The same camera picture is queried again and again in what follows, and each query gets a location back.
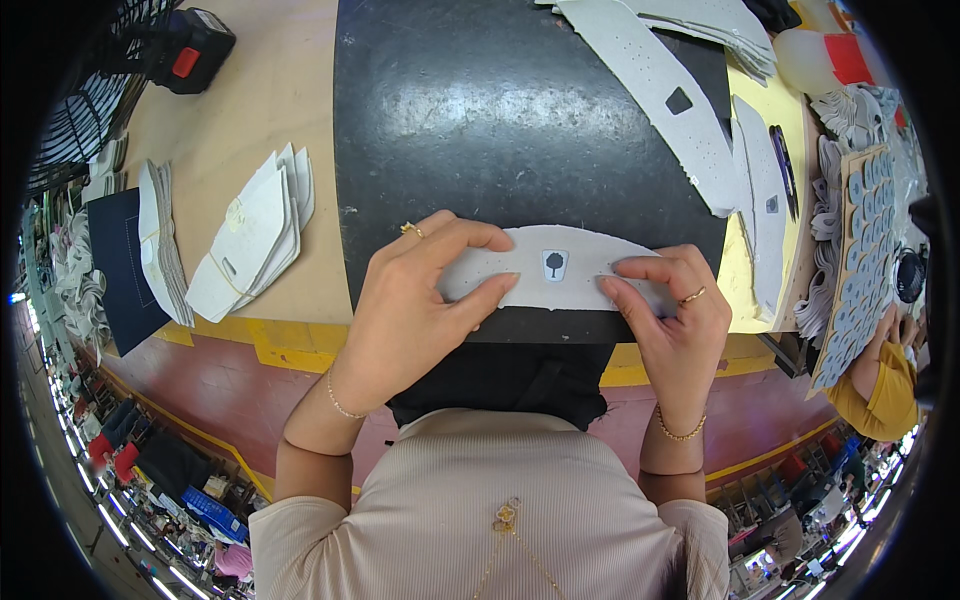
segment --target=tree label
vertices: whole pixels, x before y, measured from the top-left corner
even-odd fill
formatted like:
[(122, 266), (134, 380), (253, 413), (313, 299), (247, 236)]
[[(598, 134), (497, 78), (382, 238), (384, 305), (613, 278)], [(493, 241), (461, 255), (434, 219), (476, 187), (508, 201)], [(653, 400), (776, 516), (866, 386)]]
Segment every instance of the tree label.
[(543, 278), (547, 281), (563, 281), (569, 257), (570, 252), (566, 250), (544, 250), (542, 253)]

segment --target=beige ribbed top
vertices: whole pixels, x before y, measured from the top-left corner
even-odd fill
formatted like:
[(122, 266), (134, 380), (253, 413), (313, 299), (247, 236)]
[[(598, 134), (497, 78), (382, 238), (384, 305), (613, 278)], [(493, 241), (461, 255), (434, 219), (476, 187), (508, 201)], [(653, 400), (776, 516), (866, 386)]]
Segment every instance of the beige ribbed top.
[[(349, 514), (298, 496), (251, 516), (260, 600), (472, 598), (513, 497), (516, 532), (570, 600), (660, 597), (683, 542), (689, 597), (727, 596), (724, 514), (694, 500), (655, 506), (608, 446), (563, 420), (451, 409), (399, 437)], [(508, 535), (480, 597), (559, 596)]]

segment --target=gold ring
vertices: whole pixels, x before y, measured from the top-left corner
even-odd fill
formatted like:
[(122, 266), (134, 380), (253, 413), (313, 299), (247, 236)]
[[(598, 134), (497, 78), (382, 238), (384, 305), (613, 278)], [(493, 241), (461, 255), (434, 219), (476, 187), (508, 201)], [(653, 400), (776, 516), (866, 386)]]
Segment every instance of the gold ring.
[(406, 223), (400, 226), (401, 234), (406, 233), (407, 231), (416, 231), (417, 235), (420, 236), (420, 239), (423, 239), (424, 237), (426, 237), (425, 235), (423, 235), (423, 231), (420, 231), (419, 227), (417, 227), (413, 223), (410, 223), (409, 221), (407, 221)]
[(683, 300), (679, 300), (677, 304), (679, 304), (680, 306), (683, 306), (684, 304), (688, 303), (689, 301), (695, 298), (700, 298), (704, 294), (704, 292), (706, 292), (706, 290), (707, 290), (707, 286), (705, 285), (699, 290), (697, 290), (696, 292), (694, 292), (693, 294), (690, 294), (689, 296), (684, 298)]

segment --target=hand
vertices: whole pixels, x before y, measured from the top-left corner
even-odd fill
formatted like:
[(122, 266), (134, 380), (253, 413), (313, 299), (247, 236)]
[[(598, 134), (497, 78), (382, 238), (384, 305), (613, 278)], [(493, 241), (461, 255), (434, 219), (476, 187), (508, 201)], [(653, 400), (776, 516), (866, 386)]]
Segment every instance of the hand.
[(619, 277), (600, 277), (600, 287), (616, 304), (636, 336), (643, 366), (660, 403), (663, 424), (673, 434), (693, 431), (707, 405), (707, 393), (727, 342), (732, 312), (707, 261), (686, 244), (616, 263), (615, 272), (665, 283), (682, 300), (701, 287), (699, 298), (677, 307), (677, 317), (658, 319), (638, 290)]
[(460, 346), (516, 284), (518, 274), (490, 277), (446, 303), (436, 289), (444, 267), (467, 246), (505, 252), (503, 229), (441, 210), (417, 223), (370, 260), (347, 343), (332, 369), (345, 410), (367, 414), (406, 390)]

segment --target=pink shirt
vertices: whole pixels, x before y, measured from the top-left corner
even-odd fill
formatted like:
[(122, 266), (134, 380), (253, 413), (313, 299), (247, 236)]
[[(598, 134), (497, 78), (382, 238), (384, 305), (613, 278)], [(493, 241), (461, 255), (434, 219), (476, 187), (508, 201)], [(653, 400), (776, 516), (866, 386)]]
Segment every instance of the pink shirt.
[(246, 577), (253, 570), (253, 556), (249, 548), (240, 544), (233, 544), (227, 550), (216, 550), (213, 562), (224, 575), (236, 575), (240, 579)]

